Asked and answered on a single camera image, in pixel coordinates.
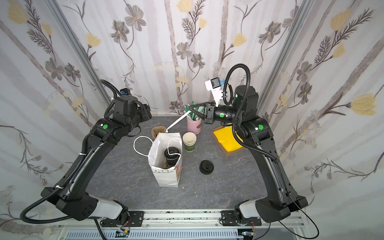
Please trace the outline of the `white cartoon paper gift bag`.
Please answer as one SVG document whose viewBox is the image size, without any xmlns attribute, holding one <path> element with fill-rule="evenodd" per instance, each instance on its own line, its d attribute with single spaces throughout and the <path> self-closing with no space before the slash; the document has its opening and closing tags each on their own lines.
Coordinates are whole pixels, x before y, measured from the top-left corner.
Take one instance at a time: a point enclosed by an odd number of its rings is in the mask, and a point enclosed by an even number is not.
<svg viewBox="0 0 384 240">
<path fill-rule="evenodd" d="M 136 153 L 148 159 L 148 164 L 159 186 L 177 188 L 179 186 L 183 162 L 183 143 L 180 133 L 160 133 L 155 140 L 145 137 L 151 142 L 151 148 L 147 154 L 143 154 L 137 150 L 137 140 L 140 138 L 141 136 L 134 140 L 133 148 Z M 178 148 L 181 154 L 177 164 L 169 169 L 166 167 L 166 158 L 164 155 L 165 149 L 168 147 Z"/>
</svg>

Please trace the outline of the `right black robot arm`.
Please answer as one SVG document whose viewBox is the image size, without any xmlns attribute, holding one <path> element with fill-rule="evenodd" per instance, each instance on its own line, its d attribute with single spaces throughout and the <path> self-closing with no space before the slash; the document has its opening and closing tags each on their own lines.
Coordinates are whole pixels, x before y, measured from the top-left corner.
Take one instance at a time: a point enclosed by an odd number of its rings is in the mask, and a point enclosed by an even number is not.
<svg viewBox="0 0 384 240">
<path fill-rule="evenodd" d="M 258 165 L 263 177 L 267 196 L 242 202 L 235 207 L 235 218 L 243 223 L 251 218 L 261 218 L 267 223 L 281 221 L 308 206 L 304 196 L 298 195 L 289 181 L 277 154 L 274 136 L 269 123 L 257 115 L 259 95 L 253 87 L 244 93 L 245 86 L 235 89 L 233 102 L 216 105 L 204 102 L 203 113 L 198 112 L 199 104 L 189 106 L 189 110 L 202 118 L 205 123 L 214 121 L 229 124 L 237 122 L 233 134 L 237 134 L 244 148 L 248 149 Z"/>
</svg>

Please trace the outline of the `black paper coffee cup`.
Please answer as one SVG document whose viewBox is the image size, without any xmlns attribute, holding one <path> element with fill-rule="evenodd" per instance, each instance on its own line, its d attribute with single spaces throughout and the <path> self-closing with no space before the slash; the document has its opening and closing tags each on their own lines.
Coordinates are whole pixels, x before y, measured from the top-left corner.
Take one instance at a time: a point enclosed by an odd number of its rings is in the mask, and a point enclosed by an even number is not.
<svg viewBox="0 0 384 240">
<path fill-rule="evenodd" d="M 178 160 L 179 158 L 174 158 L 174 159 L 166 158 L 167 169 L 174 167 L 177 164 Z"/>
</svg>

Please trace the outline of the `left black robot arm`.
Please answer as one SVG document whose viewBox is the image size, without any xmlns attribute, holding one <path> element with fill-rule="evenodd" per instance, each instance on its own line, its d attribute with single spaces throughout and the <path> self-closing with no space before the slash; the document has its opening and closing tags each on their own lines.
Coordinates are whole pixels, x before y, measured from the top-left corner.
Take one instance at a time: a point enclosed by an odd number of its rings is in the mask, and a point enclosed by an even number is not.
<svg viewBox="0 0 384 240">
<path fill-rule="evenodd" d="M 86 192 L 93 175 L 108 153 L 141 122 L 152 117 L 150 106 L 136 97 L 115 97 L 114 109 L 97 121 L 82 143 L 82 150 L 70 169 L 52 188 L 44 188 L 41 199 L 25 208 L 20 219 L 29 224 L 50 224 L 67 219 L 83 221 L 87 218 L 106 218 L 122 225 L 129 220 L 128 208 L 116 201 L 93 197 Z M 27 213 L 44 203 L 55 205 L 64 217 L 35 220 Z"/>
</svg>

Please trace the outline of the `black cup lid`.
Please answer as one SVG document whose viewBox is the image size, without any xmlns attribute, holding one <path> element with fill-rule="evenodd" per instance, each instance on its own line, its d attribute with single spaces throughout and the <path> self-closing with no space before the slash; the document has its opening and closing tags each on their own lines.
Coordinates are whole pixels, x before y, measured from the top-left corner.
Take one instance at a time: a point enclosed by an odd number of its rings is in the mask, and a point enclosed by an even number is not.
<svg viewBox="0 0 384 240">
<path fill-rule="evenodd" d="M 174 161 L 175 159 L 177 160 L 181 156 L 179 149 L 176 147 L 166 148 L 164 155 L 165 155 L 165 158 L 170 161 Z"/>
</svg>

